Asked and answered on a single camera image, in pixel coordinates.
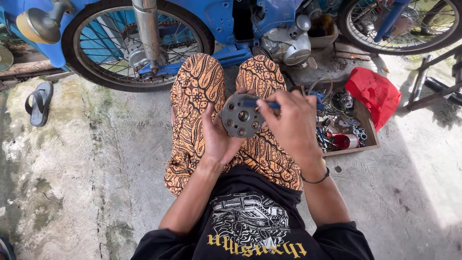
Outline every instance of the hand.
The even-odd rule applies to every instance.
[[[241,88],[236,93],[246,93],[246,88]],[[254,95],[255,89],[247,92]],[[202,132],[205,139],[205,152],[201,160],[209,163],[218,163],[222,167],[230,162],[237,154],[245,138],[231,137],[226,132],[219,114],[212,120],[212,112],[215,106],[209,103],[202,113]]]
[[[276,101],[281,106],[280,119],[265,101]],[[266,100],[259,99],[257,104],[278,143],[302,170],[319,169],[325,173],[322,150],[316,140],[316,97],[278,90]]]

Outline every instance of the blue pen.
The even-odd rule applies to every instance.
[[[244,99],[240,102],[245,107],[258,107],[257,101],[252,99]],[[276,102],[268,102],[269,107],[281,109],[281,106]]]

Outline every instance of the motorcycle wheel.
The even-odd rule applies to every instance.
[[[215,38],[197,16],[165,0],[158,0],[157,5],[159,25],[165,22],[161,47],[166,65],[184,61],[194,53],[213,53]],[[142,47],[134,22],[131,0],[88,4],[62,35],[66,65],[85,79],[115,90],[154,92],[170,88],[176,74],[140,78],[133,68],[133,60],[137,60],[133,51]]]
[[[373,39],[383,19],[381,14],[386,14],[391,9],[386,4],[390,2],[392,1],[344,1],[338,18],[341,33],[353,45],[365,51],[387,55],[428,53],[447,47],[462,38],[462,1],[413,0],[401,15],[403,22],[400,24],[404,26],[404,21],[411,22],[411,27],[405,33],[375,43]]]

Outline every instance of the flip-flop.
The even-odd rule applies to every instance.
[[[0,246],[3,249],[0,249],[0,254],[4,254],[6,260],[16,260],[16,255],[14,254],[13,248],[11,247],[8,240],[0,236]]]
[[[48,107],[53,96],[53,85],[48,82],[40,83],[34,92],[26,99],[25,108],[30,115],[30,124],[33,126],[44,126],[48,120]]]

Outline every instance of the left hand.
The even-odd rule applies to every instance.
[[[236,93],[246,93],[246,88],[241,88]],[[255,89],[247,91],[247,94],[255,95]],[[229,136],[221,121],[220,114],[212,120],[212,112],[215,106],[209,103],[202,113],[202,132],[205,139],[205,152],[201,160],[218,163],[224,167],[237,154],[245,138]]]

